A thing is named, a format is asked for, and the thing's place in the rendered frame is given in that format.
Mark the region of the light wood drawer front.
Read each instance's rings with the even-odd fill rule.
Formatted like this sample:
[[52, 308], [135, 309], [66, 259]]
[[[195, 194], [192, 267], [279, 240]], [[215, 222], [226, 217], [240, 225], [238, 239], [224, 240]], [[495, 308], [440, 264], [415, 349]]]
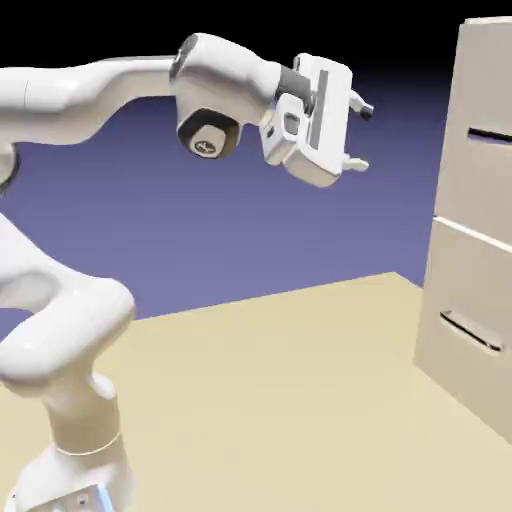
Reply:
[[467, 136], [512, 135], [512, 16], [459, 27], [435, 213], [512, 245], [512, 145]]
[[[504, 351], [486, 351], [444, 323], [441, 310], [488, 326], [504, 341]], [[511, 247], [434, 220], [414, 362], [512, 444]]]

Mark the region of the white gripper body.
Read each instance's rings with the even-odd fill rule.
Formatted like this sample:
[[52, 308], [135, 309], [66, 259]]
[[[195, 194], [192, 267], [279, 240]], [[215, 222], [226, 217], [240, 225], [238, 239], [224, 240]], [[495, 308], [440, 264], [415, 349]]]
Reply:
[[314, 108], [300, 122], [296, 142], [284, 159], [289, 174], [326, 188], [341, 176], [353, 73], [344, 64], [301, 53], [297, 71], [310, 79]]

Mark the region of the light wood cabinet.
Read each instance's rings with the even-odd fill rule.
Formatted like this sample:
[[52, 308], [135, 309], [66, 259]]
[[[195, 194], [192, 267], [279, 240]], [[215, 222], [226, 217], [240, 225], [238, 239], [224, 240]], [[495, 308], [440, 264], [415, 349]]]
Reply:
[[512, 444], [512, 16], [459, 27], [414, 362]]

